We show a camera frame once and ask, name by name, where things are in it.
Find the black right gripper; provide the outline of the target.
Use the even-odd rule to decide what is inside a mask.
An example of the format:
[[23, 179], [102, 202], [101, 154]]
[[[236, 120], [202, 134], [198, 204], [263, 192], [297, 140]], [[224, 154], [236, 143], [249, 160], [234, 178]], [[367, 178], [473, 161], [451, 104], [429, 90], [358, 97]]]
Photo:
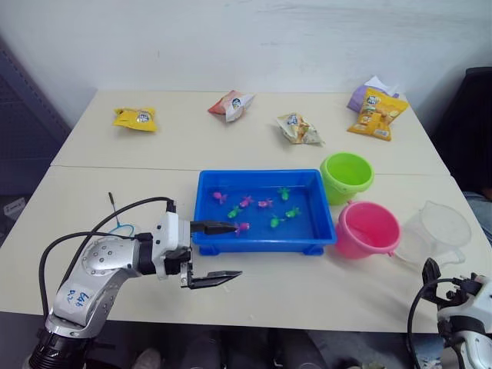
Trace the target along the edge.
[[[424, 287], [430, 288], [437, 285], [441, 273], [438, 263], [433, 258], [426, 259], [422, 267], [421, 276]], [[482, 274], [472, 272], [470, 276], [471, 279], [464, 276], [453, 278], [451, 283], [454, 289], [446, 293], [447, 299], [467, 299], [473, 290], [473, 282], [481, 287], [487, 283], [487, 277]]]

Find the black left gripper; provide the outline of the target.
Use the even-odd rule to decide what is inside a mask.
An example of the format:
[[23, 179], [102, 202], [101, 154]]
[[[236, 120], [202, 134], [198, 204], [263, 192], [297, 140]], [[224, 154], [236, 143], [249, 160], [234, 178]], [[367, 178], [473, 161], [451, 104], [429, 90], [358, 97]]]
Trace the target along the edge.
[[[191, 233], [214, 235], [231, 232], [236, 232], [236, 226], [226, 221], [191, 222]], [[182, 288], [196, 290], [217, 287], [242, 275], [241, 271], [212, 271], [204, 277], [195, 278], [191, 256], [190, 248], [178, 248], [165, 254], [165, 274], [167, 276], [179, 274]]]

